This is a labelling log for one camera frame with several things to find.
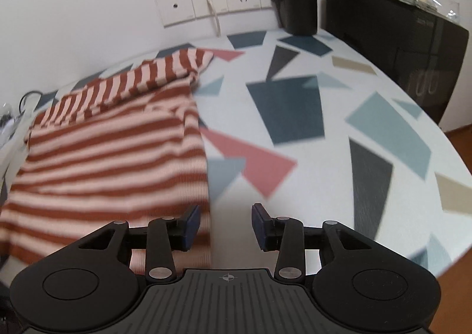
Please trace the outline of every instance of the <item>ribbed fabric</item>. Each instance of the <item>ribbed fabric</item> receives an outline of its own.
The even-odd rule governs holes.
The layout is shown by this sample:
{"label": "ribbed fabric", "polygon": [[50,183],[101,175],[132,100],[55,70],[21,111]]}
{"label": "ribbed fabric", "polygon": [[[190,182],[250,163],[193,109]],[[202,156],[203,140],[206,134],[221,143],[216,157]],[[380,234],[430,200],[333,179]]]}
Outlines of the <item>ribbed fabric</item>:
{"label": "ribbed fabric", "polygon": [[[176,266],[209,266],[204,144],[190,86],[213,57],[181,49],[96,79],[39,114],[29,154],[0,215],[0,250],[33,263],[114,220],[146,226],[202,207],[193,248]],[[136,250],[131,268],[144,271]]]}

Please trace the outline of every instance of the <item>black circular disc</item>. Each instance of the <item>black circular disc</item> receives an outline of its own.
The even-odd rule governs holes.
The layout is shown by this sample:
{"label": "black circular disc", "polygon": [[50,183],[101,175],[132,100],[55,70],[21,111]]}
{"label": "black circular disc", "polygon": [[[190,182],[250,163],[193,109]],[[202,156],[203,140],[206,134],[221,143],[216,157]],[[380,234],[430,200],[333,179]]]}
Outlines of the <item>black circular disc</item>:
{"label": "black circular disc", "polygon": [[339,323],[369,332],[403,332],[429,323],[440,301],[436,278],[406,258],[364,253],[336,259],[315,276],[312,294]]}
{"label": "black circular disc", "polygon": [[11,303],[31,326],[50,332],[102,328],[138,298],[134,273],[102,250],[55,254],[27,267],[11,284]]}

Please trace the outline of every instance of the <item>red and pink striped fabric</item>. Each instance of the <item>red and pink striped fabric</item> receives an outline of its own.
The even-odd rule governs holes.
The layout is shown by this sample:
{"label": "red and pink striped fabric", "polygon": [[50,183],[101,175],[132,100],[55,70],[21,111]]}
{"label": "red and pink striped fabric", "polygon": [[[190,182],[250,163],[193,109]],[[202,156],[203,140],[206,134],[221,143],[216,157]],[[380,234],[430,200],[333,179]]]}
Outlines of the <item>red and pink striped fabric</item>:
{"label": "red and pink striped fabric", "polygon": [[[131,227],[202,207],[178,269],[209,266],[207,166],[191,85],[213,57],[200,49],[96,79],[38,115],[29,154],[0,215],[0,249],[32,263],[114,220]],[[144,253],[135,251],[135,272]]]}

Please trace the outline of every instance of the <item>wooden floor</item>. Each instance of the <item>wooden floor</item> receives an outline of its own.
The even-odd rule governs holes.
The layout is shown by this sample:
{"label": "wooden floor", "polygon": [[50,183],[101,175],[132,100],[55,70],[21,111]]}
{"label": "wooden floor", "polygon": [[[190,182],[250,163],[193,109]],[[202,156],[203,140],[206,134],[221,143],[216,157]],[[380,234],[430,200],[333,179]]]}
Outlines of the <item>wooden floor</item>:
{"label": "wooden floor", "polygon": [[[472,125],[447,136],[472,173]],[[472,334],[472,249],[439,282],[441,304],[430,329],[434,334]]]}

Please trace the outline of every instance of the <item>geometric patterned tablecloth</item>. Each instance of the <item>geometric patterned tablecloth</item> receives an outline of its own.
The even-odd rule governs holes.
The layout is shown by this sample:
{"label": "geometric patterned tablecloth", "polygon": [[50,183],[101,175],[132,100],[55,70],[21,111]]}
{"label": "geometric patterned tablecloth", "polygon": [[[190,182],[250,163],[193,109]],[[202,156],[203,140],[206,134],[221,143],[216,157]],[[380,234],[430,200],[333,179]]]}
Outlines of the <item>geometric patterned tablecloth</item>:
{"label": "geometric patterned tablecloth", "polygon": [[[190,46],[215,54],[194,93],[208,157],[214,267],[274,268],[277,253],[260,251],[252,233],[255,202],[306,226],[338,220],[435,275],[471,246],[472,176],[458,153],[393,81],[323,30],[177,45],[27,105],[36,114],[98,76]],[[24,157],[20,149],[10,164],[3,197]],[[318,253],[306,256],[307,271],[316,272]]]}

